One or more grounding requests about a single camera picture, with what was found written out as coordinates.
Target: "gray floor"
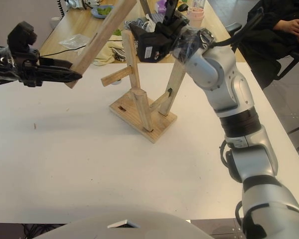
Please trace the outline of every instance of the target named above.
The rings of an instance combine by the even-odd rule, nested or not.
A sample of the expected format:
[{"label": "gray floor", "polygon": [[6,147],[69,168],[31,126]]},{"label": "gray floor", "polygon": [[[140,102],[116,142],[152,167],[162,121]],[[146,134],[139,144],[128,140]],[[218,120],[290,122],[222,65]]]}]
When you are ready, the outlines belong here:
[{"label": "gray floor", "polygon": [[[244,24],[247,12],[258,0],[209,0],[224,25],[233,22]],[[281,60],[283,67],[291,58]],[[273,109],[281,120],[285,130],[299,126],[299,64],[282,80],[273,82],[264,90]],[[299,132],[291,135],[295,146],[299,145]],[[235,219],[200,220],[193,224],[203,229],[215,239],[243,239],[244,235]],[[0,224],[0,239],[22,238],[21,225]]]}]

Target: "wooden post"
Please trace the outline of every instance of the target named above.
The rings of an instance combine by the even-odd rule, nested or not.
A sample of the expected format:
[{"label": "wooden post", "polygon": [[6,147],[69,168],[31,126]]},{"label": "wooden post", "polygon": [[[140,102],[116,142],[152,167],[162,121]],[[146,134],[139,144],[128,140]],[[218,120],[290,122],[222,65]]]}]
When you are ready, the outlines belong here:
[{"label": "wooden post", "polygon": [[[106,42],[110,39],[113,32],[123,22],[125,17],[133,9],[137,0],[119,0],[114,9],[106,17],[100,29],[98,29],[94,37],[86,44],[83,52],[74,61],[71,70],[83,75],[88,69],[91,62],[102,50]],[[77,81],[66,83],[70,88],[76,85]]]},{"label": "wooden post", "polygon": [[131,31],[129,30],[122,31],[122,40],[123,40],[127,65],[131,66],[133,69],[132,74],[130,74],[131,87],[140,88],[141,84],[140,84],[140,77],[139,77],[138,62],[136,59],[136,52],[134,47],[134,37]]},{"label": "wooden post", "polygon": [[175,60],[173,70],[171,72],[169,82],[167,84],[166,92],[168,92],[170,89],[172,89],[172,92],[170,94],[170,97],[161,104],[159,112],[167,116],[171,106],[174,103],[175,97],[178,93],[179,87],[181,83],[183,82],[184,76],[185,76],[185,69],[184,66],[177,60]]},{"label": "wooden post", "polygon": [[153,125],[151,121],[150,107],[149,107],[149,100],[148,100],[147,93],[141,88],[132,88],[130,91],[134,103],[137,106],[143,127],[147,131],[151,132],[153,130]]},{"label": "wooden post", "polygon": [[125,76],[128,76],[130,74],[132,74],[133,69],[131,66],[128,66],[122,70],[119,70],[109,76],[103,77],[101,79],[103,86],[108,86],[122,78],[124,78]]}]

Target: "plastic wrap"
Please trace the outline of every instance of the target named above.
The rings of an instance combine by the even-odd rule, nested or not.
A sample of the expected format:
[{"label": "plastic wrap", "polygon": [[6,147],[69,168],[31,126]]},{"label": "plastic wrap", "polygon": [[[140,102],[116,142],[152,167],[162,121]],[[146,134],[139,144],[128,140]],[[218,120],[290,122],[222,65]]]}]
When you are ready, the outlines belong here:
[{"label": "plastic wrap", "polygon": [[0,47],[0,81],[19,80],[18,68],[8,47]]},{"label": "plastic wrap", "polygon": [[81,46],[85,46],[89,41],[89,37],[82,34],[76,34],[63,41],[60,41],[59,44],[65,46],[68,49],[74,50]]},{"label": "plastic wrap", "polygon": [[186,26],[172,46],[172,54],[180,63],[185,64],[199,48],[207,51],[214,40],[206,28]]}]

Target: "person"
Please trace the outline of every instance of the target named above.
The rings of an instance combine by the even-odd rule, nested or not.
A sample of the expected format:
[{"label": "person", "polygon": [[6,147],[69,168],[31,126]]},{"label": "person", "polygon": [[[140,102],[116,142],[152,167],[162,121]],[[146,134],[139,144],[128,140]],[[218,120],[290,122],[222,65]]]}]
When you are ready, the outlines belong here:
[{"label": "person", "polygon": [[264,17],[239,44],[239,49],[262,89],[281,69],[277,61],[299,49],[299,0],[260,0],[248,13],[247,21],[257,10]]}]

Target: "white table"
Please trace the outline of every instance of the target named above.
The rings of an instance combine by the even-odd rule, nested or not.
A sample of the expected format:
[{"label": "white table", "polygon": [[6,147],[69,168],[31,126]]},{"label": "white table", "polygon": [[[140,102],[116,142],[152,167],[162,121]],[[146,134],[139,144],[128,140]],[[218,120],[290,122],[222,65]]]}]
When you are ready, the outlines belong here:
[{"label": "white table", "polygon": [[[91,66],[74,90],[0,87],[0,223],[69,223],[122,207],[234,217],[242,185],[220,161],[224,132],[203,91],[185,77],[172,108],[178,119],[152,144],[108,108],[129,82],[103,88],[100,78],[125,66]],[[299,156],[247,64],[238,67],[279,159],[278,179],[299,202]],[[172,64],[139,68],[142,88],[160,96]]]}]

